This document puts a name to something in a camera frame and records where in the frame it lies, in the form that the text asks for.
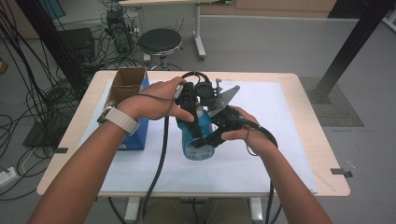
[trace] person's left hand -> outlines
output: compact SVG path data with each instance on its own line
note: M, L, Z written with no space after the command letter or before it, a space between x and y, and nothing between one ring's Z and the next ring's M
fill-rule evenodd
M165 82L157 82L149 85L139 92L166 100L155 99L145 95L136 95L122 101L117 109L128 114L133 119L148 118L160 119L164 116L173 116L178 119L192 122L194 116L186 110L181 109L174 103L174 94L179 84L186 82L182 77L174 77Z

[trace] person's right hand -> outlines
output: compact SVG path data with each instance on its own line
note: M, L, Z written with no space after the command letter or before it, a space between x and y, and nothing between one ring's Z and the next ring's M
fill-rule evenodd
M238 113L244 119L248 119L250 121L253 121L253 122L259 124L259 122L256 120L256 118L254 118L252 115L250 115L247 111L245 111L241 107L232 106L232 108L235 109L236 111L238 111ZM268 139L268 137L265 134L261 133L258 130L255 130L253 128L249 128L246 125L244 125L244 127L242 127L242 129L240 129L240 130L223 133L221 135L221 138L223 140L242 139L247 143L247 145L257 155L262 155L266 151L276 148L276 146Z

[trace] table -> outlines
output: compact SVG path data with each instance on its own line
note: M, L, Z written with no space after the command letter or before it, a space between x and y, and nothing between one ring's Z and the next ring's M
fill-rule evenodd
M92 111L97 107L101 97L103 97L104 89L109 80L115 76L116 71L100 71L94 76L90 87L87 89L80 106L73 117L63 140L59 147L67 147L68 150L64 154L56 153L41 179L37 192L43 194L48 188L50 182L59 173L60 169L69 160L69 158L76 152L81 137L86 132L92 117ZM150 80L167 80L175 76L182 76L185 72L155 72L149 71L148 77ZM350 189L345 178L342 175L333 175L332 168L339 168L338 162L335 159L332 149L322 131L318 119L309 103L300 80L294 74L271 74L271 73L223 73L223 72L205 72L210 80L215 78L223 80L235 81L255 81L255 82L271 82L280 85L290 114L294 121L295 129L300 137L301 146L304 149L304 154L307 162L312 170L312 176L316 183L317 196L347 196ZM101 190L99 196L103 197L142 197L146 192L132 192L132 191L105 191ZM206 196L206 197L265 197L268 192L251 192L243 194L226 193L174 193L174 192L154 192L157 197L175 197L181 196Z
M122 7L137 7L138 8L138 16L140 21L140 26L142 26L142 13L141 7L143 6L154 6L154 5L169 5L169 4L195 4L195 31L193 32L195 45L198 49L198 54L201 59L206 57L204 45L201 39L201 31L200 31L200 15L201 15L201 3L211 3L216 0L126 0L119 1L120 6Z

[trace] cardboard box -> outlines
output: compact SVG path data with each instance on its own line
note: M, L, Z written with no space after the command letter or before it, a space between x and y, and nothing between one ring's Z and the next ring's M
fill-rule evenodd
M119 103L137 94L148 85L149 77L146 67L119 68L111 85L107 101L114 100ZM149 119L140 119L138 122L139 127L133 135L125 137L119 150L143 150L145 148Z

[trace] power strip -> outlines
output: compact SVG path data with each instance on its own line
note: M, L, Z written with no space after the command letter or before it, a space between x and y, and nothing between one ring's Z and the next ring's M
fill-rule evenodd
M0 173L0 188L18 178L17 174L15 173L14 167L9 167L7 170L8 173L6 171Z

